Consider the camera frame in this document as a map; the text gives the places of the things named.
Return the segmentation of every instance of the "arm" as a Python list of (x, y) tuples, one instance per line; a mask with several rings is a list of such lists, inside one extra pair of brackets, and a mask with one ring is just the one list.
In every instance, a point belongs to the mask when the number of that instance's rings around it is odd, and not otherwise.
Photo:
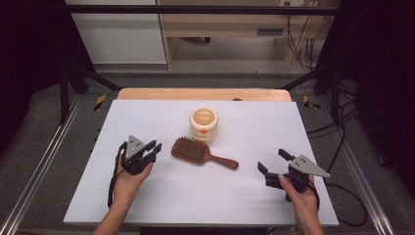
[(120, 175), (116, 178), (114, 202), (93, 234), (110, 235), (118, 233), (141, 184), (150, 175), (152, 168), (153, 163), (150, 163), (144, 168), (143, 172), (131, 175), (122, 171), (122, 167), (120, 164), (118, 165)]
[(299, 194), (286, 177), (279, 175), (279, 179), (293, 202), (296, 223), (301, 233), (305, 235), (324, 234), (318, 219), (317, 201), (314, 193), (307, 188), (304, 193)]

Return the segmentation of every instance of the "wooden hairbrush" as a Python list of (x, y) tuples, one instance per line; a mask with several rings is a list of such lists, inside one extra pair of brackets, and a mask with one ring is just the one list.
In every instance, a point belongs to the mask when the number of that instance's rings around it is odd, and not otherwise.
[(233, 169), (239, 166), (236, 161), (213, 156), (207, 144), (189, 137), (178, 138), (171, 149), (171, 155), (197, 165), (204, 164), (207, 160), (212, 160)]

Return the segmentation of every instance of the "hairbrush handle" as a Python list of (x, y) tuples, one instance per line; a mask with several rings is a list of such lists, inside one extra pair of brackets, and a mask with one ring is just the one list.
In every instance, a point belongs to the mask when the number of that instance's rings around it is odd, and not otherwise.
[(239, 163), (230, 159), (224, 159), (224, 158), (220, 158), (214, 155), (209, 155), (208, 158), (212, 161), (215, 161), (219, 164), (228, 166), (229, 168), (233, 168), (236, 169), (239, 166)]

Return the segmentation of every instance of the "white table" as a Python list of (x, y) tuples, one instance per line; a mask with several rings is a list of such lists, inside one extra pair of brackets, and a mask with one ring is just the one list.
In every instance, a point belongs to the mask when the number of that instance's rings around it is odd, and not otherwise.
[[(190, 136), (189, 116), (198, 108), (219, 116), (219, 134), (210, 143), (214, 155), (239, 162), (236, 170), (214, 162), (202, 166), (174, 158), (176, 138)], [(119, 145), (134, 135), (145, 143), (162, 143), (149, 178), (143, 183), (126, 223), (138, 226), (278, 226), (295, 224), (285, 192), (266, 187), (257, 170), (262, 162), (271, 172), (286, 173), (278, 156), (285, 149), (315, 161), (294, 102), (161, 101), (113, 102), (64, 222), (97, 224), (108, 211), (108, 189)], [(338, 225), (323, 180), (315, 177), (320, 195), (320, 222)]]

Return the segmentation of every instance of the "white wall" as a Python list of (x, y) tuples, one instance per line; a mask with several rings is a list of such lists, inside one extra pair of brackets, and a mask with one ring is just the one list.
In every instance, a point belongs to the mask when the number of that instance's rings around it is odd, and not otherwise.
[[(155, 5), (155, 0), (66, 0), (67, 4)], [(72, 14), (94, 64), (165, 64), (159, 17)]]

